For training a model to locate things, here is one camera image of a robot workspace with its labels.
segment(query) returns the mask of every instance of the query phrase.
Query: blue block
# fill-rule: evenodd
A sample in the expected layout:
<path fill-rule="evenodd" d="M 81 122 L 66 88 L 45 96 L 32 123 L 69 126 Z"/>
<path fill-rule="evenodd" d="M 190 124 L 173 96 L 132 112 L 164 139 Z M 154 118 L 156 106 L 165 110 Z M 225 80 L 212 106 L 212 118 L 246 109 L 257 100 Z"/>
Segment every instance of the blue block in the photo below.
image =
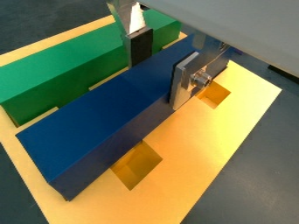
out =
<path fill-rule="evenodd" d="M 173 64 L 190 51 L 188 37 L 16 135 L 46 182 L 66 200 L 172 114 Z"/>

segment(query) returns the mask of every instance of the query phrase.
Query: green block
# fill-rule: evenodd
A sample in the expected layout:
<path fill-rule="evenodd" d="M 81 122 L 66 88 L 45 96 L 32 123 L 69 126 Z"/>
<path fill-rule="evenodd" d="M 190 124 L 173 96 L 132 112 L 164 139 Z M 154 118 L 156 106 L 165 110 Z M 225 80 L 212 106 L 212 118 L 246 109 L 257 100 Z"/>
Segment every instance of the green block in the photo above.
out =
<path fill-rule="evenodd" d="M 153 28 L 153 53 L 177 39 L 181 25 L 154 10 L 144 12 Z M 61 107 L 126 67 L 116 24 L 60 43 L 0 67 L 0 104 L 16 126 Z"/>

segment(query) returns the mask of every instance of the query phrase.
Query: dark gray floor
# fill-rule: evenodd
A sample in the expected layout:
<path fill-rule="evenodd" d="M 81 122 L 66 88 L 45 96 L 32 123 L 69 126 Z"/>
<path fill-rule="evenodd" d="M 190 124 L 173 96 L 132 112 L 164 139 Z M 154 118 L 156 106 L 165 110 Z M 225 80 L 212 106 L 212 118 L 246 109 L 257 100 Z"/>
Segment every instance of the dark gray floor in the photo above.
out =
<path fill-rule="evenodd" d="M 108 7 L 102 0 L 1 0 L 0 53 L 6 53 L 108 14 Z M 192 32 L 186 26 L 182 30 L 186 33 Z M 299 100 L 293 96 L 299 95 L 299 87 L 269 71 L 267 63 L 251 56 L 245 54 L 240 56 L 234 53 L 232 60 L 279 86 L 284 92 L 279 95 L 182 223 L 299 223 L 296 214 L 296 211 L 299 213 L 296 190 Z M 14 193 L 14 189 L 9 187 L 21 185 L 22 181 L 17 173 L 14 174 L 13 165 L 2 149 L 0 149 L 0 160 L 0 165 L 1 163 L 5 165 L 5 169 L 0 167 L 0 224 L 44 223 L 28 190 Z M 8 186 L 4 186 L 4 180 L 10 183 Z"/>
<path fill-rule="evenodd" d="M 0 144 L 0 224 L 48 223 Z"/>
<path fill-rule="evenodd" d="M 102 0 L 1 0 L 0 54 L 106 15 Z"/>

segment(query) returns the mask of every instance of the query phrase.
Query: white panel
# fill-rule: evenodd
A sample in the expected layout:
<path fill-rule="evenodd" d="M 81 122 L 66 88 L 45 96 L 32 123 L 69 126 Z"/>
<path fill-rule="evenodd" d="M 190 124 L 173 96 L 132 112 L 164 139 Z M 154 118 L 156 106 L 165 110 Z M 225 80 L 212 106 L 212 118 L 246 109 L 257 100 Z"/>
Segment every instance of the white panel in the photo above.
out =
<path fill-rule="evenodd" d="M 299 77 L 297 0 L 140 0 Z"/>

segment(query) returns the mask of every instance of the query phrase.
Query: metal bracket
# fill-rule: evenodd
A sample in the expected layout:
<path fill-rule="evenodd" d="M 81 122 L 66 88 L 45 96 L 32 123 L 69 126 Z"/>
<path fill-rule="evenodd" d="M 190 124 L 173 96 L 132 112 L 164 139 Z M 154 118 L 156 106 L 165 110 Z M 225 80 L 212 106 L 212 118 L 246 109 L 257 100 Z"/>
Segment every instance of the metal bracket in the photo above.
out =
<path fill-rule="evenodd" d="M 226 65 L 218 64 L 218 69 L 212 68 L 209 70 L 210 65 L 217 63 L 220 55 L 229 49 L 225 43 L 197 33 L 193 46 L 200 48 L 200 52 L 192 52 L 186 58 L 176 63 L 172 70 L 169 105 L 173 110 L 189 100 L 194 88 L 202 90 L 210 84 L 212 79 Z"/>
<path fill-rule="evenodd" d="M 174 67 L 172 73 L 172 90 L 169 105 L 176 110 L 192 97 L 192 90 L 210 84 L 210 76 L 204 68 L 197 70 L 200 54 L 193 52 Z"/>

